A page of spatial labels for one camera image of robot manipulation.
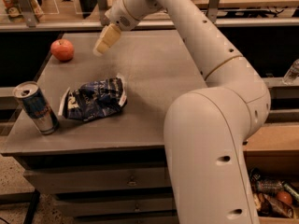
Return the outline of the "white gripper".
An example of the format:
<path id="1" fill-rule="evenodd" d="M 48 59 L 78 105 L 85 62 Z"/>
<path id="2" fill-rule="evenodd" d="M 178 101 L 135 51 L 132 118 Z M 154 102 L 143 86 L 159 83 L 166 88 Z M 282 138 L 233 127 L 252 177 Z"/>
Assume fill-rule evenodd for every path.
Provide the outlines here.
<path id="1" fill-rule="evenodd" d="M 156 0 L 117 0 L 106 12 L 111 22 L 103 28 L 93 53 L 103 55 L 121 37 L 121 31 L 131 31 L 148 15 L 162 9 Z"/>

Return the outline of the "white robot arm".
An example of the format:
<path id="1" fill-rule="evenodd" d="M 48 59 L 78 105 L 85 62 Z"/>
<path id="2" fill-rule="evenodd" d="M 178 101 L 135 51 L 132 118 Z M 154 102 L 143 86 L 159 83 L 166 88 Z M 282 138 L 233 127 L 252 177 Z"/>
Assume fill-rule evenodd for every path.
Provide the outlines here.
<path id="1" fill-rule="evenodd" d="M 101 54 L 165 9 L 206 87 L 170 105 L 164 148 L 179 224 L 260 224 L 243 143 L 268 117 L 269 91 L 247 59 L 191 0 L 117 0 L 97 41 Z"/>

